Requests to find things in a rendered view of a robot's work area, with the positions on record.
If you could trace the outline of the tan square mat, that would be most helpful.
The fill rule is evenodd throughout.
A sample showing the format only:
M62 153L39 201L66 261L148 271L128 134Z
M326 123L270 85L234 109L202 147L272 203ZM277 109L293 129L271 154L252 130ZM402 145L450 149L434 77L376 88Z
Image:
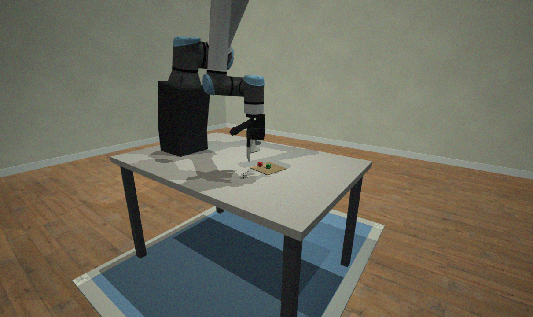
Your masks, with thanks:
M268 168L266 168L266 164L271 164L272 167L268 169ZM262 164L261 167L255 165L255 166L251 167L251 169L254 169L254 170L259 171L259 172L261 172L263 174L266 174L266 175L270 175L270 174L274 174L274 173L276 173L278 171L286 170L287 168L283 168L282 166L273 164L271 162L266 162L266 163Z

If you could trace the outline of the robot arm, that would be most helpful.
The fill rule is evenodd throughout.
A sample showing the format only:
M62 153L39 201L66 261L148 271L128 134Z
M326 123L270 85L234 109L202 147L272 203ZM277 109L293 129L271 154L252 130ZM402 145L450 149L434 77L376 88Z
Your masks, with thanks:
M210 32L206 42L198 37L176 36L168 84L178 88L201 88L198 69L206 69L204 92L216 96L244 97L244 113L264 113L264 78L258 75L227 76L234 52L232 40L250 0L211 0ZM231 11L232 9L232 11Z

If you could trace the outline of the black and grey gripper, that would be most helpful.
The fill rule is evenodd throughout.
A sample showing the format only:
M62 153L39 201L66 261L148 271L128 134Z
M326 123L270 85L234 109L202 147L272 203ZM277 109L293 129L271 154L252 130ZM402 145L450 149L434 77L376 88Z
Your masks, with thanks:
M259 152L261 144L258 140L264 140L265 136L265 114L259 115L250 115L246 114L246 117L251 117L253 125L247 128L246 137L247 137L247 151L246 156L247 160L250 162L250 153ZM254 120L254 118L256 120Z

